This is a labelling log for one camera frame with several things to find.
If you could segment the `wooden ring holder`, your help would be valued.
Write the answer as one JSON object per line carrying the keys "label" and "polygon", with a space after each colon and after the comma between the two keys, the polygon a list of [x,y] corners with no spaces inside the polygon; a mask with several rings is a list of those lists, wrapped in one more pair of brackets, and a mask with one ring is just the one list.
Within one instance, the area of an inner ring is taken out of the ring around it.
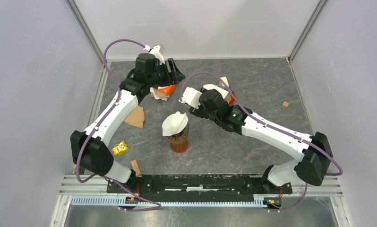
{"label": "wooden ring holder", "polygon": [[231,104],[234,102],[234,98],[230,95],[230,94],[227,94],[226,97],[224,98],[224,100],[228,103],[228,104]]}

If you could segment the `white paper coffee filter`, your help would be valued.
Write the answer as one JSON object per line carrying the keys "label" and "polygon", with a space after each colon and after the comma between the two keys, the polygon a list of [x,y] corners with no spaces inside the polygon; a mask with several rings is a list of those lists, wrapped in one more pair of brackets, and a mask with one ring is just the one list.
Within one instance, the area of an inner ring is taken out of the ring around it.
{"label": "white paper coffee filter", "polygon": [[186,113],[177,111],[169,115],[162,123],[162,134],[164,137],[172,136],[182,132],[188,125]]}

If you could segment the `single brown paper filter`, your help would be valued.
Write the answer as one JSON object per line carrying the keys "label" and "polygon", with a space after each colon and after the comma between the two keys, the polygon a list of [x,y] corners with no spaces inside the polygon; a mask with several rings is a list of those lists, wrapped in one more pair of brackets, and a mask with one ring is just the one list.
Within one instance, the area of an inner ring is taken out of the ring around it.
{"label": "single brown paper filter", "polygon": [[145,120],[146,116],[144,109],[138,105],[126,116],[123,121],[131,126],[143,128]]}

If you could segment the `dark glass dripper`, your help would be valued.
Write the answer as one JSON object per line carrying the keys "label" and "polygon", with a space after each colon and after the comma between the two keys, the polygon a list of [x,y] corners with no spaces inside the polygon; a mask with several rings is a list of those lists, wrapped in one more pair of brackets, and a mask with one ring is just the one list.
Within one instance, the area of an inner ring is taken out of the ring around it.
{"label": "dark glass dripper", "polygon": [[181,140],[181,139],[185,140],[188,137],[188,133],[189,133],[189,124],[186,125],[185,128],[181,132],[171,135],[171,136],[167,136],[166,138],[168,140]]}

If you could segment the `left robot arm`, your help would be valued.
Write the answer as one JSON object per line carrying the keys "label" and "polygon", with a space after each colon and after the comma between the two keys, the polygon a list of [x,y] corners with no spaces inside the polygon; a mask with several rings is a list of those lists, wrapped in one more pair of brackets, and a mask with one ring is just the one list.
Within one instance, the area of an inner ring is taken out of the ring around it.
{"label": "left robot arm", "polygon": [[120,83],[106,109],[86,129],[71,134],[72,159],[76,168],[82,167],[118,181],[124,192],[134,191],[137,181],[132,177],[132,170],[114,159],[108,149],[110,140],[130,112],[150,94],[152,87],[175,85],[185,78],[173,58],[161,63],[154,54],[139,54],[135,67]]}

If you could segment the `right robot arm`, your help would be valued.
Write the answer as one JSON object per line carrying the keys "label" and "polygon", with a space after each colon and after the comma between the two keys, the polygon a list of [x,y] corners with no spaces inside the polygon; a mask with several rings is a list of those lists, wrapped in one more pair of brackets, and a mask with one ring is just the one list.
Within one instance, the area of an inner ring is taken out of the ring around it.
{"label": "right robot arm", "polygon": [[321,186],[333,158],[325,134],[314,135],[289,130],[261,118],[248,108],[230,105],[217,89],[188,87],[183,92],[182,103],[190,106],[189,112],[199,118],[209,119],[225,131],[252,137],[272,145],[293,160],[272,165],[264,173],[261,187],[267,193],[275,192],[285,183],[299,180],[313,186]]}

